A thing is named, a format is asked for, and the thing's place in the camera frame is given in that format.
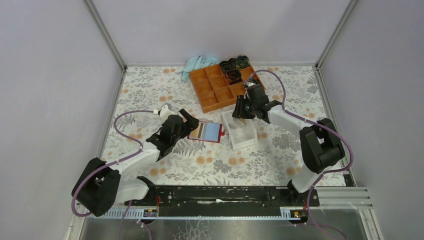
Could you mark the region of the gold credit card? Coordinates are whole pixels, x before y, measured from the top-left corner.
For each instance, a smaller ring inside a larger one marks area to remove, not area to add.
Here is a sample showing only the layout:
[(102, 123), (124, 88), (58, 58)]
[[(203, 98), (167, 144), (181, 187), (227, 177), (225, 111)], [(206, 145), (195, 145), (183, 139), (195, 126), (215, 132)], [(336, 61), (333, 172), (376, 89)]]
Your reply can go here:
[(189, 139), (192, 140), (202, 140), (203, 139), (203, 131), (205, 128), (205, 122), (200, 122), (198, 127), (194, 129), (188, 136)]

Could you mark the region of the red leather card holder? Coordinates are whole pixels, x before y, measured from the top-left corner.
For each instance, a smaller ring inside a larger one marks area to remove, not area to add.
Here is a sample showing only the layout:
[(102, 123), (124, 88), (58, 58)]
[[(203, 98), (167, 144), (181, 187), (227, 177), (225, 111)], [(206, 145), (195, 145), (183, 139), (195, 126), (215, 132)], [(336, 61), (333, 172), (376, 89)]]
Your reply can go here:
[(221, 123), (205, 122), (205, 127), (203, 129), (203, 135), (202, 135), (203, 139), (202, 140), (200, 140), (200, 139), (190, 139), (190, 140), (210, 142), (210, 143), (219, 143), (221, 141), (221, 137), (224, 136), (224, 135), (225, 135), (225, 129), (224, 129), (224, 127)]

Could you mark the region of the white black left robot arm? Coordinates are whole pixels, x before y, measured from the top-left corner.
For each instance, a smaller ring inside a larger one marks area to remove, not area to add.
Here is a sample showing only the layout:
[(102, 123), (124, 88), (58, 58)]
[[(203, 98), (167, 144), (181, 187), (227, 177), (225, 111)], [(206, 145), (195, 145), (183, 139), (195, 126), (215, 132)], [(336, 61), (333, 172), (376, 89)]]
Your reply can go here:
[(179, 140), (188, 137), (199, 127), (200, 121), (185, 109), (174, 113), (166, 106), (153, 110), (153, 114), (159, 115), (162, 120), (158, 131), (145, 142), (127, 137), (138, 143), (136, 150), (109, 163), (98, 157), (88, 162), (71, 192), (71, 210), (75, 216), (87, 217), (92, 214), (100, 217), (113, 205), (132, 200), (138, 200), (144, 206), (154, 202), (153, 184), (146, 178), (123, 178), (170, 154)]

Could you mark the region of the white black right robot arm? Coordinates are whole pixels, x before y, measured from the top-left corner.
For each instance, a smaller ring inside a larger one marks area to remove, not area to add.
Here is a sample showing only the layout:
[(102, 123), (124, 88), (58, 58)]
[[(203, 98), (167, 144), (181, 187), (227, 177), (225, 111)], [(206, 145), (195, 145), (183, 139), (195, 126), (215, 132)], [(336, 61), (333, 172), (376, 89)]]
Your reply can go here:
[(243, 85), (245, 95), (238, 95), (232, 116), (237, 119), (257, 118), (283, 128), (300, 140), (303, 167), (287, 184), (287, 201), (301, 205), (306, 192), (329, 167), (345, 157), (342, 141), (337, 136), (333, 122), (324, 118), (317, 122), (307, 120), (283, 108), (277, 100), (270, 101), (261, 84)]

